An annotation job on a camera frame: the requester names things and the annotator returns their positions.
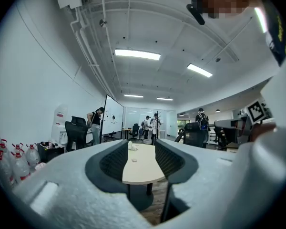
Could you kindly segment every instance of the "black shirt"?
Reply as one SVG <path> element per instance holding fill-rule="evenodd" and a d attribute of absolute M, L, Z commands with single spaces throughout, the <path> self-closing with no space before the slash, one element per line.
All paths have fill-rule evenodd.
<path fill-rule="evenodd" d="M 100 125 L 101 122 L 101 116 L 97 113 L 97 112 L 92 112 L 93 116 L 92 116 L 92 124 L 96 124 L 96 125 Z"/>
<path fill-rule="evenodd" d="M 201 119 L 200 115 L 202 116 L 202 118 L 205 118 L 207 121 L 209 121 L 209 117 L 205 113 L 201 113 L 201 114 L 196 115 L 196 119 L 195 119 L 196 122 Z"/>
<path fill-rule="evenodd" d="M 286 23 L 271 0 L 262 0 L 268 27 L 267 44 L 279 66 L 286 58 Z"/>

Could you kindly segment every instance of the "jeans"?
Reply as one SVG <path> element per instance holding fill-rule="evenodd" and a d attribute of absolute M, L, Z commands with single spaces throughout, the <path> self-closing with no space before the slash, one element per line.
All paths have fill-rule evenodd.
<path fill-rule="evenodd" d="M 93 145 L 100 144 L 100 125 L 92 124 L 91 126 L 91 132 L 93 135 L 94 143 Z"/>
<path fill-rule="evenodd" d="M 148 130 L 145 130 L 144 139 L 148 139 Z"/>
<path fill-rule="evenodd" d="M 156 139 L 157 139 L 157 134 L 152 134 L 152 145 L 153 145 L 154 140 Z"/>

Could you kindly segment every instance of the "wooden tabletop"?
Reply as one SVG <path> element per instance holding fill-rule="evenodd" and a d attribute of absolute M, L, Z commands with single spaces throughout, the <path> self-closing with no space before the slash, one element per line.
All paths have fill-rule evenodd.
<path fill-rule="evenodd" d="M 123 183 L 142 185 L 162 180 L 165 176 L 156 161 L 154 146 L 134 145 L 138 150 L 128 150 L 128 161 L 123 171 Z"/>

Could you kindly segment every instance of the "backpack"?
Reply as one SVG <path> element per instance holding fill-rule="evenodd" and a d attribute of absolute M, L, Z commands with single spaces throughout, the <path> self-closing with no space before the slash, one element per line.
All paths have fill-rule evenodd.
<path fill-rule="evenodd" d="M 207 115 L 205 114 L 204 117 L 202 117 L 201 114 L 198 114 L 198 115 L 200 117 L 200 119 L 198 121 L 198 125 L 199 125 L 200 130 L 207 130 L 208 125 L 209 125 L 209 122 L 206 119 Z"/>

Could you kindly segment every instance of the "office room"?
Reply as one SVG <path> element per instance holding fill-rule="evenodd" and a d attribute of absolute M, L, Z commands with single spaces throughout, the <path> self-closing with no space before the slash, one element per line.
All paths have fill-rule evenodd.
<path fill-rule="evenodd" d="M 281 222 L 270 216 L 286 198 L 281 4 L 5 1 L 1 226 Z"/>

